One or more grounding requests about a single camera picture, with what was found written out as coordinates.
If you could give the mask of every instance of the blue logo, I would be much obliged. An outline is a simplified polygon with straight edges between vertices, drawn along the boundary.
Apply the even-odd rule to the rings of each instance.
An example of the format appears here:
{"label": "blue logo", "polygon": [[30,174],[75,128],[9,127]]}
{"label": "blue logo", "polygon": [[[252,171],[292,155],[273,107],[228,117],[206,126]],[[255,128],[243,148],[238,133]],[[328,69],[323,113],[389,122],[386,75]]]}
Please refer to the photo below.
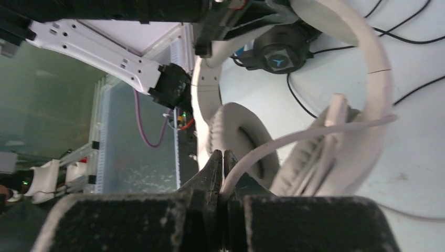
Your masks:
{"label": "blue logo", "polygon": [[280,67],[281,63],[284,62],[284,60],[277,60],[277,59],[273,59],[272,61],[275,61],[277,63],[277,67]]}

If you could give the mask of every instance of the white bracket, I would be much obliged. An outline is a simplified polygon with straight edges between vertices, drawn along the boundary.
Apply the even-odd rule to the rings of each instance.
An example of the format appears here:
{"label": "white bracket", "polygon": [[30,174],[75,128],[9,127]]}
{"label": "white bracket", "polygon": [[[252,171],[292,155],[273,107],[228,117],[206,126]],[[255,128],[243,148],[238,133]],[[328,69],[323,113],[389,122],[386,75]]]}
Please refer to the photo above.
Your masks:
{"label": "white bracket", "polygon": [[59,160],[52,160],[41,167],[32,167],[31,169],[34,170],[33,182],[25,196],[33,197],[34,204],[54,198],[59,174]]}
{"label": "white bracket", "polygon": [[139,57],[76,20],[53,23],[33,22],[37,34],[30,44],[81,60],[125,81],[140,93],[148,94],[161,73],[159,64]]}

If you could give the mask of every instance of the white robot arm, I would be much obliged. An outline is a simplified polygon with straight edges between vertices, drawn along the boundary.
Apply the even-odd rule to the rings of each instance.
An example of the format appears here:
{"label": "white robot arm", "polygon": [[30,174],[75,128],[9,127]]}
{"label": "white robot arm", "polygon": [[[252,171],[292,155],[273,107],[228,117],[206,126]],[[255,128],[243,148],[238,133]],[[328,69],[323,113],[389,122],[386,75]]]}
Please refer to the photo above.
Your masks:
{"label": "white robot arm", "polygon": [[37,36],[34,40],[27,39],[28,43],[90,64],[140,93],[147,95],[161,75],[160,64],[129,52],[76,20],[33,22],[29,29]]}

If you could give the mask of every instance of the white cable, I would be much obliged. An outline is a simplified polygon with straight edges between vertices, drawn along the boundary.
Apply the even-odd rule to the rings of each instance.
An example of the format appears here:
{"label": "white cable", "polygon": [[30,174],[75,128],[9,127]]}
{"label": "white cable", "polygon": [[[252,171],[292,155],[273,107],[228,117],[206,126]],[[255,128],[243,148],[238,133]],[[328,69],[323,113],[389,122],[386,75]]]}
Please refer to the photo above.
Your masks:
{"label": "white cable", "polygon": [[285,135],[281,138],[265,143],[259,146],[258,148],[250,151],[247,155],[245,155],[229,172],[229,175],[225,179],[221,187],[221,190],[219,191],[221,200],[224,203],[230,198],[230,195],[235,189],[235,185],[238,183],[241,176],[245,172],[247,172],[252,165],[260,161],[263,157],[277,150],[278,148],[281,148],[293,142],[304,139],[316,138],[321,135],[327,135],[336,132],[354,131],[370,127],[381,126],[384,124],[394,122],[395,120],[397,120],[397,116],[395,114],[390,114],[379,120],[365,121],[365,122],[350,122],[329,127],[310,128],[307,130],[298,131],[289,135]]}
{"label": "white cable", "polygon": [[402,217],[405,217],[407,219],[412,219],[414,221],[420,221],[420,222],[433,222],[433,223],[445,223],[445,217],[427,217],[427,216],[419,216],[414,215],[410,213],[406,213],[397,209],[394,209],[392,207],[383,205],[381,203],[376,202],[376,204],[382,208],[383,210],[387,210],[389,212],[393,212],[395,214],[401,215]]}

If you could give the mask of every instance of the black connector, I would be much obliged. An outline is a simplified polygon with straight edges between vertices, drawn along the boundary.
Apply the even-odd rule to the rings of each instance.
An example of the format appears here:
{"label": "black connector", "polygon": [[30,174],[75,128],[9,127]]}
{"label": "black connector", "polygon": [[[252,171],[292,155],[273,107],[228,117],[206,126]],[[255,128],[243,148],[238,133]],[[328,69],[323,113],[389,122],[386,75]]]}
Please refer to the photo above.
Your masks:
{"label": "black connector", "polygon": [[159,67],[161,76],[155,88],[149,89],[153,101],[167,108],[181,108],[187,113],[193,113],[191,76],[180,66],[170,63]]}

